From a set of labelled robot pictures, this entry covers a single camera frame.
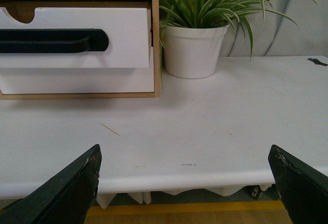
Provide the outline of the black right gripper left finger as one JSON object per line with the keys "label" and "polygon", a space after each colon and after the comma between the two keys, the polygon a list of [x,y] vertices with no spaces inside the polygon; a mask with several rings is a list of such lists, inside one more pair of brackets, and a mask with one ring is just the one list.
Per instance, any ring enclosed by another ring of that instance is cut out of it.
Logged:
{"label": "black right gripper left finger", "polygon": [[1,214],[1,223],[84,223],[97,195],[102,155],[95,144]]}

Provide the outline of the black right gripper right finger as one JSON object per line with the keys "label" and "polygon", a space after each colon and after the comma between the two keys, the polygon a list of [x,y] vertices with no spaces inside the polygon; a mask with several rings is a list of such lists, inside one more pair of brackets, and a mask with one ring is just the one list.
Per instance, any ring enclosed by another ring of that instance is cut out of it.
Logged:
{"label": "black right gripper right finger", "polygon": [[327,176],[277,145],[268,161],[292,223],[327,223]]}

